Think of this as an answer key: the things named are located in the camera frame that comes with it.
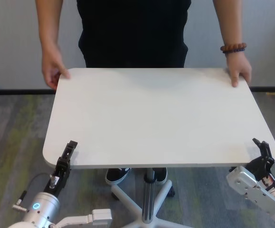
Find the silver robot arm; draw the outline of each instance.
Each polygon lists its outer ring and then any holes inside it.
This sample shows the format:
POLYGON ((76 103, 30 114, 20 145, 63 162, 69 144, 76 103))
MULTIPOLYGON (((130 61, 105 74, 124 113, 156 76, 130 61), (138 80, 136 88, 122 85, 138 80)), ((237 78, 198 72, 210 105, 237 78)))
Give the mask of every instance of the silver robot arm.
POLYGON ((27 191, 25 190, 13 209, 25 213, 22 222, 13 224, 9 228, 62 228, 71 225, 92 224, 110 227, 112 215, 110 209, 93 210, 87 216, 66 217, 59 223, 53 221, 58 214, 60 203, 57 199, 60 191, 65 187, 70 173, 70 158, 77 146, 77 142, 70 141, 63 154, 59 157, 54 172, 50 175, 43 192, 38 193, 30 206, 26 209, 20 204, 27 191))
POLYGON ((275 178, 271 173, 274 164, 269 146, 253 139, 259 147, 261 156, 252 160, 245 167, 239 166, 227 175, 229 186, 244 195, 265 211, 275 222, 275 178))
POLYGON ((260 207, 275 222, 275 189, 265 190, 262 183, 256 181, 255 176, 243 166, 228 174, 227 181, 232 189, 260 207))

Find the black shirt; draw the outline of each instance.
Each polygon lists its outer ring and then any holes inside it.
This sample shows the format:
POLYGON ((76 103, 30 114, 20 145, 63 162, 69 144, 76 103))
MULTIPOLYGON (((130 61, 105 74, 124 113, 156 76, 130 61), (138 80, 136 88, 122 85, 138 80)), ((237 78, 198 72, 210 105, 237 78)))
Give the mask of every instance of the black shirt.
POLYGON ((190 3, 191 0, 77 0, 83 25, 79 47, 87 64, 183 67, 187 53, 183 30, 190 3))

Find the black sneaker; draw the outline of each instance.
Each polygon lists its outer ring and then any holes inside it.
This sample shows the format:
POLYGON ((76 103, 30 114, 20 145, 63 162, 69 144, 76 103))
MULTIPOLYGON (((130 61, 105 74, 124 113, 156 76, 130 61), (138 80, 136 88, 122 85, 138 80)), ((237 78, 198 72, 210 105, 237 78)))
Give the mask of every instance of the black sneaker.
POLYGON ((106 174, 106 183, 108 185, 116 185, 121 183, 128 175, 131 168, 119 168, 119 169, 108 169, 106 174))
POLYGON ((167 181, 167 168, 156 168, 154 169, 157 175, 157 184, 163 185, 167 181))

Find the hand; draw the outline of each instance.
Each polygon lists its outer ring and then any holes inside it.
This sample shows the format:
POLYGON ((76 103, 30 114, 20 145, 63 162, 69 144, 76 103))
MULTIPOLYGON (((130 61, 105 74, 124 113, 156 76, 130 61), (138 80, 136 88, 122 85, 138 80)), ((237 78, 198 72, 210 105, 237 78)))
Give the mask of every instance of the hand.
POLYGON ((62 62, 61 52, 57 45, 42 49, 42 74, 49 87, 56 90, 60 75, 70 78, 70 73, 62 62))
POLYGON ((239 75, 243 76, 248 83, 251 81, 252 67, 243 52, 228 53, 226 62, 233 87, 237 87, 239 75))

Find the white wall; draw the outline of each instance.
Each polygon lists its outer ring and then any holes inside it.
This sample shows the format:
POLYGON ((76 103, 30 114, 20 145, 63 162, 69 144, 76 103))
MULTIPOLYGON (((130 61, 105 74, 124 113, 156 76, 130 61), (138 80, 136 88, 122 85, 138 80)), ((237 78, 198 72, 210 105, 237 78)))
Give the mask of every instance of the white wall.
MULTIPOLYGON (((186 67, 225 67, 223 45, 210 0, 192 0, 184 40, 186 67)), ((275 0, 243 0, 243 40, 253 67, 252 86, 275 86, 275 0)))
MULTIPOLYGON (((67 67, 84 67, 78 48, 82 31, 76 1, 65 0, 60 46, 67 67)), ((35 1, 0 0, 0 89, 46 89, 35 1)))
MULTIPOLYGON (((244 0, 244 41, 253 86, 275 86, 275 0, 244 0)), ((65 0, 59 43, 68 68, 84 67, 78 48, 81 22, 75 0, 65 0)), ((193 0, 185 29, 186 67, 225 67, 211 0, 193 0)), ((47 88, 33 0, 0 0, 0 89, 47 88)))

